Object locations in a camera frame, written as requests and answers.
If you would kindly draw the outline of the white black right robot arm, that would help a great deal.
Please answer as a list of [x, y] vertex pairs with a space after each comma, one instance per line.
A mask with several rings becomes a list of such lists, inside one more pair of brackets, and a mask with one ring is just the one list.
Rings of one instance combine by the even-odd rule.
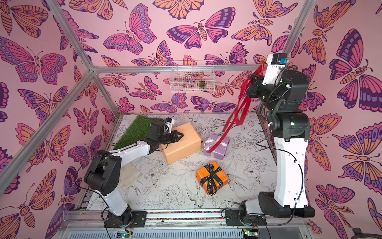
[[276, 189], [260, 192], [258, 199], [243, 201], [239, 207], [244, 224], [266, 225], [266, 216], [275, 218], [312, 218], [315, 210], [305, 193], [304, 162], [310, 136], [308, 116], [299, 109], [310, 77], [282, 70], [267, 83], [265, 76], [252, 74], [246, 95], [259, 98], [267, 109], [266, 121], [277, 152]]

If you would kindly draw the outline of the red satin ribbon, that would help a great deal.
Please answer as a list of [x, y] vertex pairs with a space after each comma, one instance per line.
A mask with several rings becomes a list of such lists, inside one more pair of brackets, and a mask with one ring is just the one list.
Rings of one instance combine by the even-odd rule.
[[238, 104], [236, 108], [234, 109], [233, 113], [228, 118], [226, 124], [224, 125], [224, 128], [222, 130], [223, 134], [221, 135], [221, 140], [223, 140], [229, 133], [229, 131], [232, 129], [234, 125], [243, 125], [244, 120], [249, 112], [249, 108], [251, 105], [251, 98], [246, 96], [246, 91], [248, 87], [250, 86], [250, 76], [247, 77], [246, 80], [241, 85], [239, 98], [238, 98]]

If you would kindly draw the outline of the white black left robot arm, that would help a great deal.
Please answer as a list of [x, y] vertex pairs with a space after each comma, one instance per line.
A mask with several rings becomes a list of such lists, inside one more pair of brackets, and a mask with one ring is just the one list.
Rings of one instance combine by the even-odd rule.
[[136, 143], [115, 151], [100, 150], [96, 153], [84, 181], [104, 200], [110, 223], [118, 227], [133, 224], [131, 208], [118, 188], [121, 169], [128, 163], [157, 151], [162, 144], [180, 141], [184, 134], [172, 129], [174, 123], [172, 118], [155, 121], [150, 125], [148, 134]]

